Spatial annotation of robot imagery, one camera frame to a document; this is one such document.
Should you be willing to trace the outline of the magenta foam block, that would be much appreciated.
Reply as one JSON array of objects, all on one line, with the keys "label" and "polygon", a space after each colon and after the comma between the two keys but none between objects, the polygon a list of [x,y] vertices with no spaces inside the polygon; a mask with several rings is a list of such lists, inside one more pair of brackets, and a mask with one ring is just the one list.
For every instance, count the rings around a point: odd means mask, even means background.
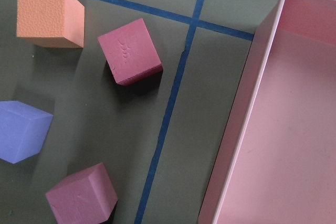
[{"label": "magenta foam block", "polygon": [[118,201],[103,163],[66,177],[46,198],[58,223],[105,222]]},{"label": "magenta foam block", "polygon": [[163,71],[142,18],[98,37],[114,80],[122,86]]}]

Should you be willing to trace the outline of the pink plastic bin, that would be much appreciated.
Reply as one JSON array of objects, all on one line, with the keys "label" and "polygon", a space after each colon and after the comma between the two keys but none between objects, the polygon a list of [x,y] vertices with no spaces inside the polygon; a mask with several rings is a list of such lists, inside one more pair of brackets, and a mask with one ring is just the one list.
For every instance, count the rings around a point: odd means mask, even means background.
[{"label": "pink plastic bin", "polygon": [[199,223],[335,223],[335,0],[258,26]]}]

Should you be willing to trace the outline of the orange foam block right side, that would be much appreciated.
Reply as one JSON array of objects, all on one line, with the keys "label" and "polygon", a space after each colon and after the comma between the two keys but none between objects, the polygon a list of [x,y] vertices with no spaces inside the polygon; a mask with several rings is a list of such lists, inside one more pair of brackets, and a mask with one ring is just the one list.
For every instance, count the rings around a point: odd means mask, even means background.
[{"label": "orange foam block right side", "polygon": [[78,0],[17,0],[18,38],[45,48],[83,48],[84,30]]}]

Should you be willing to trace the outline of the purple foam block right side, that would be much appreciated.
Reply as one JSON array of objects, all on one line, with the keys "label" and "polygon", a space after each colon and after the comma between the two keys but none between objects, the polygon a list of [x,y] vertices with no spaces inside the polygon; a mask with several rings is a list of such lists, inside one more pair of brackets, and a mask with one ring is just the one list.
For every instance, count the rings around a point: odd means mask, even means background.
[{"label": "purple foam block right side", "polygon": [[19,101],[1,102],[1,159],[16,164],[41,151],[53,115]]}]

